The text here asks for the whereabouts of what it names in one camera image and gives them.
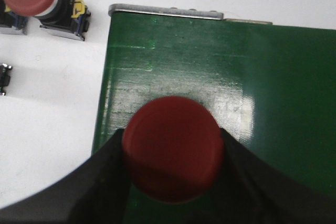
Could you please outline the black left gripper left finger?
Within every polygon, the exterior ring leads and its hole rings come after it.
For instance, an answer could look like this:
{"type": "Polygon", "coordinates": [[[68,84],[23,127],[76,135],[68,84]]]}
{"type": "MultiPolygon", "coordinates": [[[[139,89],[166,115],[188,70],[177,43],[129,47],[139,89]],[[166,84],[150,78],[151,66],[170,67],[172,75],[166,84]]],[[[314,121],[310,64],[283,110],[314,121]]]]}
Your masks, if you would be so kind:
{"type": "Polygon", "coordinates": [[[48,188],[1,209],[1,223],[122,223],[131,186],[122,157],[123,129],[48,188]]]}

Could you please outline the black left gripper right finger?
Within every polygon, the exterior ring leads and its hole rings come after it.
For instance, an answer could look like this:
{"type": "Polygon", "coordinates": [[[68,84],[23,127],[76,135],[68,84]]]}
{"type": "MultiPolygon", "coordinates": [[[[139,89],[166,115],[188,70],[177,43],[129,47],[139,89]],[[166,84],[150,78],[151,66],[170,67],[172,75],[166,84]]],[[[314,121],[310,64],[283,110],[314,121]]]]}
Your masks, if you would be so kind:
{"type": "Polygon", "coordinates": [[[225,129],[224,161],[210,190],[221,223],[335,223],[335,199],[287,177],[225,129]]]}

